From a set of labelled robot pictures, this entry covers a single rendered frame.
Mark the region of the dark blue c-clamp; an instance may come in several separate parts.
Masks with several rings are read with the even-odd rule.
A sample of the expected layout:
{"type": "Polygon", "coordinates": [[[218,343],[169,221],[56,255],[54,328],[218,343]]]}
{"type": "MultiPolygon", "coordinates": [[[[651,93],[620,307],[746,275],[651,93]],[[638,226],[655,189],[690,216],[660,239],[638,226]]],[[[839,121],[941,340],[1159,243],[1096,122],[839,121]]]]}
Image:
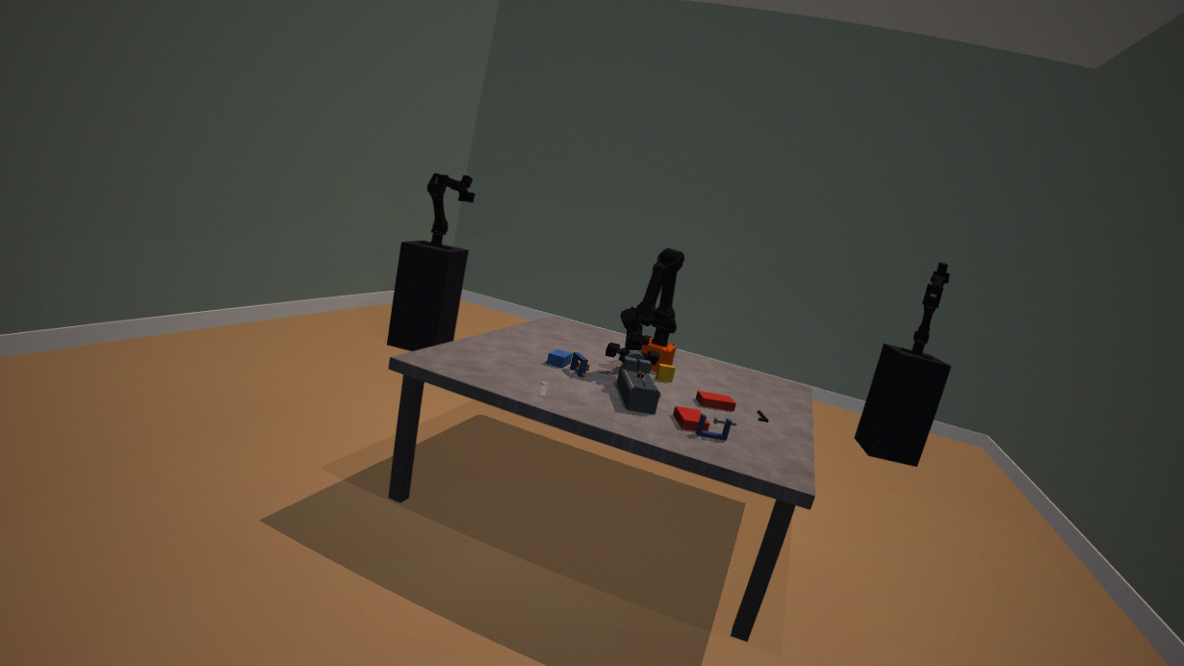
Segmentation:
{"type": "Polygon", "coordinates": [[[727,441],[728,433],[731,433],[731,424],[732,425],[736,425],[736,423],[731,422],[731,420],[726,420],[725,422],[721,422],[721,420],[718,420],[718,418],[714,417],[714,420],[712,420],[712,423],[714,423],[714,424],[722,423],[723,424],[723,433],[708,433],[708,430],[704,430],[706,420],[707,420],[707,415],[706,414],[701,414],[701,418],[700,418],[699,424],[697,424],[697,433],[696,433],[697,437],[704,437],[704,438],[709,437],[709,438],[719,438],[719,440],[727,441]]]}
{"type": "Polygon", "coordinates": [[[575,352],[575,354],[573,354],[573,357],[572,357],[572,361],[571,361],[571,367],[570,369],[575,369],[575,372],[579,373],[579,377],[585,377],[587,363],[588,363],[587,358],[583,358],[581,354],[579,354],[578,352],[575,352]],[[578,361],[580,361],[580,367],[577,369],[578,361]]]}

